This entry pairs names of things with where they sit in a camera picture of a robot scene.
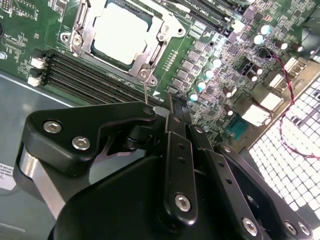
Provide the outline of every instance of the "white connector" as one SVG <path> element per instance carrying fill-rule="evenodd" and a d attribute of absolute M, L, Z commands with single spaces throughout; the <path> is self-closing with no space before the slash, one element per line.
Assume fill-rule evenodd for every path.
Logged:
<path fill-rule="evenodd" d="M 29 85 L 33 86 L 33 87 L 38 87 L 38 86 L 41 85 L 42 82 L 41 82 L 41 78 L 40 77 L 39 78 L 35 78 L 35 77 L 30 76 L 30 77 L 28 77 L 27 83 Z"/>
<path fill-rule="evenodd" d="M 42 69 L 45 66 L 45 61 L 38 58 L 32 58 L 31 65 L 36 69 Z"/>

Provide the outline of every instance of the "white label sticker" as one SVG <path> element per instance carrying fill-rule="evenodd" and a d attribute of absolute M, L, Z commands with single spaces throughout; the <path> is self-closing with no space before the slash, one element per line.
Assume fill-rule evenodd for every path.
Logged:
<path fill-rule="evenodd" d="M 0 163 L 0 188 L 11 191 L 17 185 L 13 177 L 14 168 Z"/>

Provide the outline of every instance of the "bolt head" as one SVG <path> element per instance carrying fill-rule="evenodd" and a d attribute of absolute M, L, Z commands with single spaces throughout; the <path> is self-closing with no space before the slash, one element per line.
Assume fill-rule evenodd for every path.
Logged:
<path fill-rule="evenodd" d="M 195 127 L 195 130 L 200 134 L 202 134 L 202 132 L 203 132 L 202 129 L 198 126 Z"/>
<path fill-rule="evenodd" d="M 223 146 L 223 149 L 227 152 L 227 153 L 231 153 L 231 149 L 228 146 Z"/>
<path fill-rule="evenodd" d="M 302 232 L 305 235 L 310 236 L 310 231 L 308 230 L 308 228 L 302 222 L 298 221 L 298 224 L 299 224 L 299 227 L 301 228 Z"/>
<path fill-rule="evenodd" d="M 255 226 L 255 224 L 247 217 L 244 217 L 242 219 L 242 225 L 244 226 L 245 230 L 251 234 L 252 236 L 257 236 L 258 235 L 258 229 Z"/>
<path fill-rule="evenodd" d="M 85 151 L 90 148 L 90 141 L 84 136 L 76 136 L 72 140 L 72 145 L 77 150 Z"/>
<path fill-rule="evenodd" d="M 297 230 L 295 229 L 295 227 L 288 221 L 284 222 L 286 228 L 290 231 L 290 233 L 292 233 L 293 235 L 297 235 Z"/>
<path fill-rule="evenodd" d="M 43 124 L 43 129 L 51 134 L 57 134 L 62 130 L 62 126 L 56 121 L 46 121 Z"/>
<path fill-rule="evenodd" d="M 189 199 L 182 195 L 177 194 L 174 198 L 175 205 L 182 211 L 182 212 L 189 212 L 191 209 L 191 204 Z"/>

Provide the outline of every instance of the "gray metal surface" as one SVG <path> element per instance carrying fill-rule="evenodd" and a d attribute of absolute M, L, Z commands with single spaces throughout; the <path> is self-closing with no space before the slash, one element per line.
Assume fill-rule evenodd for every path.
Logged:
<path fill-rule="evenodd" d="M 30 113 L 70 106 L 74 104 L 0 71 L 0 164 L 14 166 L 25 120 Z M 90 183 L 116 172 L 143 153 L 138 151 L 131 156 L 113 157 L 95 164 L 90 171 Z M 13 190 L 0 188 L 0 240 L 46 240 L 54 224 L 54 217 L 45 203 L 18 186 Z"/>

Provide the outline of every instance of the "screw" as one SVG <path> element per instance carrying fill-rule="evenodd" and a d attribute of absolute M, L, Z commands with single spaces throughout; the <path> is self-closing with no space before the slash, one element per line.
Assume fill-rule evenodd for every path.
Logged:
<path fill-rule="evenodd" d="M 56 121 L 46 121 L 43 124 L 43 129 L 51 134 L 57 134 L 62 130 L 62 126 Z"/>
<path fill-rule="evenodd" d="M 250 233 L 252 236 L 258 235 L 258 230 L 256 225 L 247 217 L 242 218 L 242 224 L 245 228 L 245 230 Z"/>
<path fill-rule="evenodd" d="M 210 127 L 209 127 L 209 126 L 204 126 L 204 127 L 203 127 L 203 131 L 204 131 L 205 133 L 208 133 L 208 132 L 210 131 Z"/>
<path fill-rule="evenodd" d="M 146 71 L 141 71 L 140 76 L 146 78 L 148 76 L 148 73 Z"/>
<path fill-rule="evenodd" d="M 202 129 L 198 126 L 195 127 L 195 130 L 200 134 L 202 134 L 202 132 L 203 132 Z"/>
<path fill-rule="evenodd" d="M 152 115 L 154 113 L 154 111 L 148 107 L 145 107 L 143 111 L 148 115 Z"/>
<path fill-rule="evenodd" d="M 223 146 L 223 149 L 227 152 L 227 153 L 231 153 L 231 149 L 228 146 Z"/>
<path fill-rule="evenodd" d="M 294 226 L 292 226 L 292 224 L 288 221 L 284 222 L 286 228 L 290 231 L 290 233 L 292 233 L 293 235 L 297 235 L 297 230 L 295 229 Z"/>
<path fill-rule="evenodd" d="M 177 117 L 173 117 L 173 119 L 177 122 L 177 123 L 180 123 L 181 121 L 180 121 L 180 119 L 179 118 L 177 118 Z"/>
<path fill-rule="evenodd" d="M 308 228 L 302 222 L 298 221 L 298 224 L 299 224 L 299 227 L 301 228 L 302 232 L 305 235 L 310 236 L 310 231 L 308 230 Z"/>
<path fill-rule="evenodd" d="M 79 46 L 82 44 L 82 39 L 80 36 L 76 35 L 74 36 L 73 38 L 73 44 L 76 45 L 76 46 Z"/>
<path fill-rule="evenodd" d="M 85 151 L 90 148 L 90 141 L 84 136 L 76 136 L 74 139 L 72 139 L 72 146 L 75 149 Z"/>
<path fill-rule="evenodd" d="M 182 211 L 182 212 L 189 212 L 191 208 L 191 204 L 189 199 L 182 195 L 182 194 L 177 194 L 174 198 L 175 205 Z"/>
<path fill-rule="evenodd" d="M 0 51 L 0 59 L 1 60 L 6 60 L 7 58 L 8 58 L 8 55 L 5 52 Z"/>

